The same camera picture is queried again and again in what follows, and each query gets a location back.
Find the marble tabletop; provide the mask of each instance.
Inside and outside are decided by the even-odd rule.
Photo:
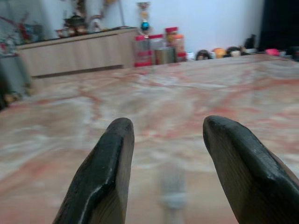
[[[237,223],[202,137],[208,115],[241,122],[299,176],[299,64],[268,55],[50,77],[0,112],[0,223],[51,223],[115,118],[133,121],[128,224],[162,224],[161,174],[184,177],[184,223]]]

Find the red lid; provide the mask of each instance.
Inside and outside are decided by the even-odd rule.
[[[145,37],[143,35],[135,36],[136,41],[145,41]]]
[[[151,66],[153,63],[152,62],[136,62],[134,64],[135,67],[143,67],[143,66]]]
[[[177,30],[178,30],[177,27],[169,27],[169,28],[166,28],[166,29],[165,29],[165,31],[166,31],[167,33],[170,33],[170,32],[173,32],[173,31],[177,31]]]
[[[150,35],[149,39],[163,38],[163,34]]]
[[[186,52],[180,52],[180,53],[177,53],[177,56],[178,57],[186,57],[187,53]]]
[[[151,55],[151,50],[146,50],[146,51],[139,51],[137,53],[138,56],[147,56],[147,55]]]

